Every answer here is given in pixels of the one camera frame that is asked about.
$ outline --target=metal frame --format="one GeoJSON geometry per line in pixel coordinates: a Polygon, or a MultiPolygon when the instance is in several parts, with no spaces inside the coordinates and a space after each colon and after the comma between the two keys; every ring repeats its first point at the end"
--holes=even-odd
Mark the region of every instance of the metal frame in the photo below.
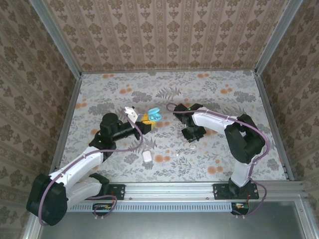
{"type": "MultiPolygon", "coordinates": [[[[241,200],[214,200],[213,184],[224,182],[190,182],[190,183],[124,183],[126,185],[124,205],[159,205],[163,203],[182,203],[192,205],[214,205],[227,204],[229,202],[241,202],[241,200]]],[[[307,194],[304,191],[302,182],[299,181],[259,181],[267,188],[266,202],[294,202],[298,211],[301,226],[306,239],[317,239],[318,228],[315,224],[307,194]]],[[[252,202],[261,201],[265,191],[258,186],[260,199],[251,200],[252,202]]],[[[111,201],[95,200],[94,203],[106,203],[111,201]]],[[[86,200],[84,203],[92,205],[92,200],[86,200]]],[[[78,212],[87,212],[88,210],[79,210],[78,212]]],[[[30,216],[26,233],[23,239],[37,239],[41,230],[38,218],[30,216]]]]}
{"type": "MultiPolygon", "coordinates": [[[[68,212],[74,213],[92,213],[94,212],[93,207],[95,203],[79,203],[72,208],[68,209],[68,212]]],[[[116,204],[112,212],[117,213],[131,213],[131,212],[143,212],[143,213],[157,213],[157,212],[231,212],[232,207],[230,202],[148,202],[148,203],[137,203],[120,201],[116,204]]],[[[97,208],[96,212],[105,212],[103,209],[97,208]]]]}
{"type": "Polygon", "coordinates": [[[303,0],[291,0],[288,2],[284,13],[280,17],[278,24],[269,41],[267,42],[267,46],[265,47],[255,67],[257,75],[261,75],[261,73],[264,71],[302,2],[303,0]]]}
{"type": "Polygon", "coordinates": [[[61,135],[60,135],[58,144],[56,146],[56,151],[55,151],[53,161],[52,161],[52,164],[50,167],[50,173],[54,172],[57,169],[57,166],[60,163],[60,160],[63,156],[63,151],[64,151],[64,147],[66,144],[66,140],[68,138],[74,109],[75,109],[76,102],[77,102],[77,99],[78,99],[78,96],[80,93],[80,89],[81,89],[81,83],[82,83],[82,79],[79,79],[75,82],[73,93],[72,93],[71,100],[70,100],[70,104],[69,104],[68,110],[66,112],[63,127],[61,130],[61,135]]]}
{"type": "Polygon", "coordinates": [[[225,69],[157,69],[157,70],[132,70],[132,71],[93,71],[93,72],[86,72],[83,71],[82,74],[85,75],[93,75],[93,74],[117,74],[117,73],[156,73],[156,72],[197,72],[197,71],[253,71],[254,68],[242,68],[242,69],[232,69],[232,68],[225,68],[225,69]]]}
{"type": "Polygon", "coordinates": [[[73,73],[75,79],[79,80],[81,76],[80,67],[78,66],[78,63],[73,57],[72,52],[70,51],[69,47],[64,41],[63,36],[60,33],[58,27],[54,23],[54,20],[51,17],[50,11],[45,6],[44,1],[30,0],[30,2],[32,6],[34,7],[36,13],[39,15],[41,21],[43,22],[46,30],[49,32],[50,36],[52,37],[52,40],[54,41],[55,45],[57,46],[60,53],[62,54],[66,64],[69,66],[69,69],[73,73]]]}
{"type": "Polygon", "coordinates": [[[279,134],[279,131],[277,128],[275,117],[274,117],[274,114],[271,110],[271,106],[270,106],[270,103],[269,103],[269,100],[267,97],[267,93],[266,93],[262,78],[260,75],[257,75],[255,72],[254,72],[254,76],[255,76],[255,80],[256,80],[256,84],[257,84],[257,88],[259,90],[261,100],[262,100],[264,108],[265,108],[265,112],[266,112],[266,116],[267,116],[267,119],[269,122],[269,126],[270,126],[270,129],[271,129],[273,137],[274,137],[274,141],[275,141],[275,144],[277,147],[279,157],[285,164],[286,173],[288,175],[288,178],[290,180],[294,180],[293,172],[291,170],[291,167],[290,167],[290,164],[289,164],[289,161],[288,161],[285,149],[284,149],[283,142],[281,141],[281,138],[280,138],[280,134],[279,134]]]}

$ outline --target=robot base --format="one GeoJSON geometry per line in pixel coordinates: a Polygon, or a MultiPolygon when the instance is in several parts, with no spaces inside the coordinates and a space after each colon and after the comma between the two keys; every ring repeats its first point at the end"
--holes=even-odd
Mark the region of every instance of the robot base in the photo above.
{"type": "Polygon", "coordinates": [[[98,173],[93,173],[90,175],[90,177],[99,180],[99,182],[102,184],[99,194],[95,195],[94,197],[99,197],[104,195],[113,195],[118,199],[118,201],[124,200],[125,184],[109,184],[110,181],[98,173]]]}
{"type": "Polygon", "coordinates": [[[250,181],[243,187],[238,187],[231,179],[228,183],[213,184],[213,193],[215,200],[227,200],[227,199],[259,199],[257,185],[250,181]]]}

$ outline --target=blue toy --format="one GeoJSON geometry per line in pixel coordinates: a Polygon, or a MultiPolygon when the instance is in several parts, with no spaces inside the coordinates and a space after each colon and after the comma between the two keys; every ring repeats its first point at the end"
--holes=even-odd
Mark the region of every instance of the blue toy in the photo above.
{"type": "Polygon", "coordinates": [[[161,115],[159,114],[160,108],[153,108],[148,111],[150,121],[160,121],[161,115]]]}

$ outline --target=floral wallpaper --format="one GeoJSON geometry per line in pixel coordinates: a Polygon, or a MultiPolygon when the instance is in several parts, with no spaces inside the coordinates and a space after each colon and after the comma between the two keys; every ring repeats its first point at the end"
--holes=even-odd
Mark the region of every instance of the floral wallpaper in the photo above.
{"type": "MultiPolygon", "coordinates": [[[[82,75],[61,166],[88,147],[107,112],[121,116],[125,106],[134,106],[140,113],[159,107],[162,120],[145,135],[142,146],[133,152],[113,153],[97,172],[112,182],[228,180],[235,159],[226,137],[206,129],[203,139],[188,143],[181,133],[184,125],[165,109],[169,102],[187,107],[200,103],[230,116],[247,113],[271,143],[270,154],[257,164],[253,177],[256,180],[286,179],[252,71],[82,75]],[[152,162],[143,162],[145,150],[153,154],[152,162]]],[[[117,141],[117,148],[138,143],[130,136],[117,141]]]]}
{"type": "Polygon", "coordinates": [[[35,10],[0,1],[0,238],[19,238],[31,184],[48,173],[75,79],[35,10]]]}
{"type": "Polygon", "coordinates": [[[319,219],[319,1],[304,0],[262,74],[287,157],[319,219]]]}
{"type": "Polygon", "coordinates": [[[45,0],[83,72],[253,69],[288,0],[45,0]]]}

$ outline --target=metal base plate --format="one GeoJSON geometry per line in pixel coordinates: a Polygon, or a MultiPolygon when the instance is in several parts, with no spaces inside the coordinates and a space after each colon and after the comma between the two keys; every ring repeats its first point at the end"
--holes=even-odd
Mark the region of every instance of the metal base plate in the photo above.
{"type": "MultiPolygon", "coordinates": [[[[104,192],[105,195],[113,195],[115,196],[118,201],[120,200],[124,200],[124,196],[125,196],[125,184],[108,184],[108,189],[107,189],[107,192],[104,192]]],[[[102,198],[102,199],[91,199],[91,200],[94,200],[94,201],[99,201],[99,202],[102,202],[102,201],[108,201],[110,200],[110,198],[102,198]]]]}
{"type": "Polygon", "coordinates": [[[257,185],[254,183],[247,184],[245,189],[241,191],[238,197],[235,197],[229,191],[229,184],[228,183],[218,183],[213,184],[213,193],[215,200],[225,200],[225,199],[243,199],[247,200],[247,196],[249,199],[259,199],[257,185]]]}

